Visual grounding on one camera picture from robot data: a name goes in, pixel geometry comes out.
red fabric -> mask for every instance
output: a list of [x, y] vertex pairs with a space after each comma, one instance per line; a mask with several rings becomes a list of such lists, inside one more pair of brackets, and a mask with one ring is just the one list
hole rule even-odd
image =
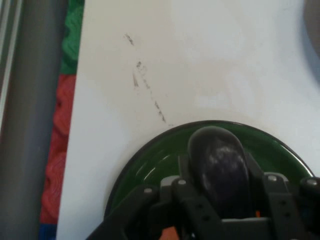
[[76, 75], [60, 75], [41, 199], [40, 223], [42, 224], [57, 224], [58, 222], [75, 84]]

dark green rim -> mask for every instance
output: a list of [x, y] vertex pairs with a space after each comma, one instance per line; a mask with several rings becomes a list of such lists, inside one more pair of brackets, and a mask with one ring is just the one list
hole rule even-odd
[[113, 200], [114, 200], [114, 196], [118, 190], [118, 186], [121, 183], [121, 181], [123, 180], [123, 177], [126, 175], [127, 171], [129, 170], [129, 168], [132, 166], [132, 164], [141, 157], [141, 155], [148, 149], [150, 148], [154, 143], [156, 143], [157, 141], [159, 141], [161, 138], [165, 137], [166, 135], [170, 135], [176, 131], [181, 131], [183, 129], [187, 129], [187, 128], [193, 128], [193, 127], [197, 127], [198, 125], [214, 125], [214, 124], [229, 124], [229, 125], [238, 125], [238, 126], [242, 126], [248, 129], [251, 129], [253, 131], [258, 131], [264, 135], [266, 135], [267, 137], [269, 137], [271, 140], [274, 140], [276, 142], [278, 142], [280, 145], [282, 145], [288, 152], [290, 152], [300, 163], [301, 165], [307, 169], [307, 171], [310, 173], [311, 176], [314, 176], [313, 172], [311, 171], [311, 169], [306, 165], [306, 163], [290, 148], [288, 147], [285, 143], [283, 143], [282, 141], [280, 141], [278, 138], [272, 136], [271, 134], [262, 131], [258, 128], [246, 125], [246, 124], [242, 124], [242, 123], [238, 123], [238, 122], [233, 122], [233, 121], [224, 121], [224, 120], [204, 120], [204, 121], [195, 121], [195, 122], [190, 122], [190, 123], [186, 123], [186, 124], [182, 124], [179, 126], [176, 126], [174, 128], [171, 128], [161, 134], [159, 134], [158, 136], [154, 137], [152, 140], [150, 140], [148, 143], [146, 143], [142, 148], [140, 148], [134, 155], [133, 157], [127, 162], [127, 164], [124, 166], [124, 168], [122, 169], [122, 171], [120, 172], [118, 178], [116, 179], [113, 188], [111, 190], [111, 193], [109, 195], [108, 201], [107, 201], [107, 205], [105, 208], [105, 212], [104, 212], [104, 216], [107, 216], [111, 210], [112, 210], [112, 206], [113, 206]]

green fabric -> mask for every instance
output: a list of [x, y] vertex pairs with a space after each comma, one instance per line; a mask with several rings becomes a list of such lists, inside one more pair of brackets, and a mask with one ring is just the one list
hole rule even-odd
[[62, 42], [61, 74], [76, 74], [85, 0], [69, 0]]

gray object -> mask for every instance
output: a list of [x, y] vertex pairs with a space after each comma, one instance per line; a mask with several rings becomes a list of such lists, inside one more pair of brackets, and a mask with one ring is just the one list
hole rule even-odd
[[320, 1], [306, 0], [303, 16], [310, 41], [320, 56]]
[[0, 135], [23, 1], [0, 0]]
[[67, 3], [23, 4], [0, 139], [0, 239], [38, 237]]

blue fabric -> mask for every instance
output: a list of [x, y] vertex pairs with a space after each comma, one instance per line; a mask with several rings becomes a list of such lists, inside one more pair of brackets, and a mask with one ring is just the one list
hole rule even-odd
[[56, 240], [56, 232], [56, 224], [41, 224], [39, 229], [39, 240]]

